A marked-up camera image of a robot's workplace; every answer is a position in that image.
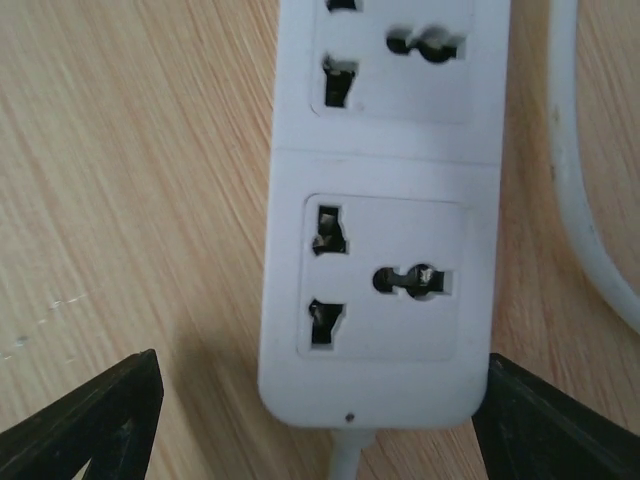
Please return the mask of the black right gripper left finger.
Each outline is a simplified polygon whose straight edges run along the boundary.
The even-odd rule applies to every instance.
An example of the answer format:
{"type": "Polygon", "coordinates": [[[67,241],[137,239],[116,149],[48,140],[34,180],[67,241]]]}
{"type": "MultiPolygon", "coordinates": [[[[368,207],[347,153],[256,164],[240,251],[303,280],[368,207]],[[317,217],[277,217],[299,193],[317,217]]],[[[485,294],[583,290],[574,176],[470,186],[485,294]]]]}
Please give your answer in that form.
{"type": "Polygon", "coordinates": [[[3,479],[143,479],[164,397],[156,351],[128,356],[1,433],[3,479]]]}

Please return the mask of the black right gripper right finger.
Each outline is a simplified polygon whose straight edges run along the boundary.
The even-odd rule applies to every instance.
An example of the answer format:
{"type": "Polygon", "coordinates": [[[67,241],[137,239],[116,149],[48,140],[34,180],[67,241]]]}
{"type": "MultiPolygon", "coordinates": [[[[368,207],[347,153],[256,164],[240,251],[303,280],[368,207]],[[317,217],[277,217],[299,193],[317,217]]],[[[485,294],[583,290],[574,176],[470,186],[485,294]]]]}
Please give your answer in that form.
{"type": "Polygon", "coordinates": [[[472,422],[490,479],[639,477],[638,435],[498,353],[472,422]]]}

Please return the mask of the white power strip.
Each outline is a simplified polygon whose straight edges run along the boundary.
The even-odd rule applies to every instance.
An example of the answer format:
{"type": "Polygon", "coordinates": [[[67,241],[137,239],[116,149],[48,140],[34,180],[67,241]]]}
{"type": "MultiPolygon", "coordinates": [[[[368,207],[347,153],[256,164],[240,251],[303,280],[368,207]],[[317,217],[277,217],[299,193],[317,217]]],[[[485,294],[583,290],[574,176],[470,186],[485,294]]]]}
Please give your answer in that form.
{"type": "Polygon", "coordinates": [[[284,1],[258,385],[306,428],[446,428],[486,392],[507,1],[284,1]]]}

